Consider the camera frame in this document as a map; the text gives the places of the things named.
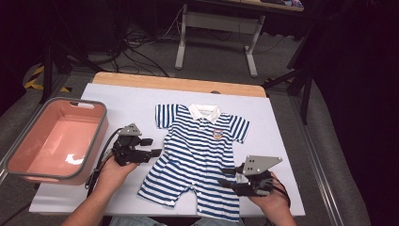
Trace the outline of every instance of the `gray carpet floor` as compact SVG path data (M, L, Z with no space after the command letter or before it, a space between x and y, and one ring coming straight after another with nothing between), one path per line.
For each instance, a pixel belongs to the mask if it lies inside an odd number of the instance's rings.
M152 44L142 45L136 50L155 61L167 73L177 78L220 81L238 84L261 85L266 78L279 77L290 70L286 68L289 60L296 51L300 41L292 37L260 36L254 51L255 63L259 76L249 76L244 46L250 41L250 36L215 32L201 29L192 29L187 32L187 45L184 56L184 67L174 69L178 41L177 38ZM127 50L126 54L137 61L146 62L138 54ZM91 55L91 60L107 58L103 55ZM121 54L116 62L121 73L139 73L161 75L160 70L133 62ZM108 71L115 71L115 62L101 65ZM32 70L27 72L28 79ZM87 67L74 66L69 75L58 74L55 69L55 78L65 78L64 87L72 88L71 92L58 92L56 96L79 98L94 73ZM328 114L326 104L317 86L313 84L309 108L308 125L303 126L297 117L295 105L299 97L289 97L285 92L287 84L280 84L268 94L276 115L281 136L287 154L290 158L301 198L305 207L306 216L295 218L298 225L370 225L364 203L348 170L334 127ZM23 131L24 126L35 110L40 107L41 90L28 89L15 105L0 118L0 157L3 157L15 138ZM328 185L333 194L335 204L341 219L331 220L326 208L324 196L320 188L312 155L309 151L309 141L306 140L303 130L309 131L311 145L317 151L319 161L326 175ZM11 216L21 207L29 203L35 195L34 185L23 179L8 175L0 185L0 223ZM24 210L7 225L59 225L65 216L42 216ZM248 218L247 225L263 225L264 218Z

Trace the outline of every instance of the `romper sleeve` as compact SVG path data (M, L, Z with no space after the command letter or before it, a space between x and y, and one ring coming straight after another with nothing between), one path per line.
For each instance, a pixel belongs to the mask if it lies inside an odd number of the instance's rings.
M231 118L232 139L239 143L244 143L244 140L246 139L249 130L249 126L250 126L249 121L238 116L232 116Z
M178 111L178 105L156 105L155 123L159 129L169 128L174 122Z

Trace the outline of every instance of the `white tabletop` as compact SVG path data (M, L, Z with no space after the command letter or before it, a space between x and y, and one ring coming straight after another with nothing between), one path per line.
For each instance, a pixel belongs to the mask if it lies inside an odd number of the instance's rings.
M268 98L88 84L82 99L100 101L107 107L109 125L102 148L117 128L132 122L142 132L142 138L153 138L150 147L139 147L140 150L163 148L163 139L168 131L157 129L155 126L155 106L159 104L218 105L222 112L245 118L251 122L251 126L244 144L237 142L233 144L236 166L241 165L249 154L281 157L283 161L271 170L278 175L288 190L292 201L292 214L305 215L290 161ZM149 202L137 196L142 181L156 160L157 158L153 158L149 163L141 164L128 176L123 186L112 197L105 211L107 215L186 217L196 215L197 198L193 192L184 193L174 208ZM29 211L68 214L86 198L87 193L84 185L41 184ZM241 197L240 215L255 217L262 216L263 213L247 197Z

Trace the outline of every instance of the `table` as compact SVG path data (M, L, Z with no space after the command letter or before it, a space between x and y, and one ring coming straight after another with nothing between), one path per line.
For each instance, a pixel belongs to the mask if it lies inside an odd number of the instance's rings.
M251 5L259 8L277 8L290 11L302 11L303 8L283 6L278 4L263 3L260 0L225 0L219 2L231 2L234 4ZM252 77L257 77L258 72L256 70L255 62L253 59L252 52L255 48L256 42L262 30L263 21L265 16L261 14L259 19L246 19L236 18L231 16L215 15L213 13L202 13L196 11L190 11L188 5L184 4L183 16L182 16L182 32L180 36L180 43L178 53L176 56L175 68L180 70L183 68L184 51L185 51L185 30L188 26L207 28L222 31L237 32L240 34L252 35L251 44L245 46L245 53L247 57L247 64L249 67L249 73Z
M209 93L214 90L221 94ZM281 157L283 161L272 170L281 175L280 179L287 187L292 199L293 215L305 215L273 109L261 87L143 75L97 73L93 82L85 89L82 99L101 101L107 107L109 126L102 146L116 128L135 122L143 137L154 139L151 147L140 147L140 149L162 148L163 137L167 131L155 128L154 116L151 114L154 103L178 101L179 104L187 104L188 101L199 104L199 102L206 102L207 105L217 104L222 111L251 120L252 125L245 143L237 143L233 146L236 165L244 162L248 154ZM237 108L237 105L246 105L246 107ZM255 111L258 109L262 110L263 117L259 116L260 111ZM196 215L196 197L191 192L183 194L174 209L138 198L136 192L155 161L156 159L151 159L148 164L141 164L128 176L124 185L109 203L105 211L106 215L186 217ZM83 185L41 184L29 211L42 214L69 214L85 199L86 195L87 191ZM240 215L254 217L262 216L263 213L255 204L242 197L240 198Z

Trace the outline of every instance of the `white collar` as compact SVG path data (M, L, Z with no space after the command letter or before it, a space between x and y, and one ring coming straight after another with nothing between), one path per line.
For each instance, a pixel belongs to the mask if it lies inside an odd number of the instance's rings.
M188 110L190 111L193 120L204 118L210 121L212 124L215 124L221 114L220 108L217 105L192 104L188 107Z

